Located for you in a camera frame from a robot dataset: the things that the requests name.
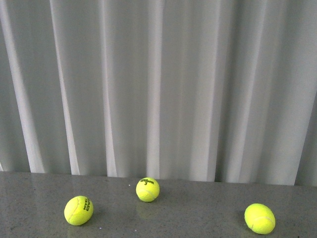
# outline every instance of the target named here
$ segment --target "gray countertop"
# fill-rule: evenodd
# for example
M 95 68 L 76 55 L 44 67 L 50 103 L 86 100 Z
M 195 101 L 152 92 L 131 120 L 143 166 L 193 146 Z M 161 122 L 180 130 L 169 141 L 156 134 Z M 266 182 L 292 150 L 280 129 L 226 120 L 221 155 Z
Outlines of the gray countertop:
M 135 193 L 138 180 L 0 172 L 0 237 L 317 237 L 316 187 L 158 180 L 160 195 L 145 203 Z M 63 214 L 77 195 L 94 204 L 92 218 L 78 227 Z M 274 212 L 271 234 L 246 226 L 252 203 Z

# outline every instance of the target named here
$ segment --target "curtain pleat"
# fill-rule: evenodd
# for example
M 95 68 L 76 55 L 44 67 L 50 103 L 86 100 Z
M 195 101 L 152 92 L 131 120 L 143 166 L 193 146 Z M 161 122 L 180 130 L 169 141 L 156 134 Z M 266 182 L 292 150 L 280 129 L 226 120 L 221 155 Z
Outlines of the curtain pleat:
M 0 171 L 317 185 L 316 9 L 0 1 Z

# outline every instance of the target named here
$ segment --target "countertop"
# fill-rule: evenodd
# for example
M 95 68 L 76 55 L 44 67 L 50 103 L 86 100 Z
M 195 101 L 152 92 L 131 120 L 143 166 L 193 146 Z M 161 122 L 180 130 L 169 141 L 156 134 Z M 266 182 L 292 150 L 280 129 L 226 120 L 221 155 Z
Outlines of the countertop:
M 317 188 L 158 180 L 160 195 L 139 200 L 139 178 L 0 172 L 1 238 L 312 238 L 317 237 Z M 92 218 L 72 226 L 66 203 L 84 195 Z M 269 235 L 252 232 L 244 211 L 268 206 L 276 218 Z

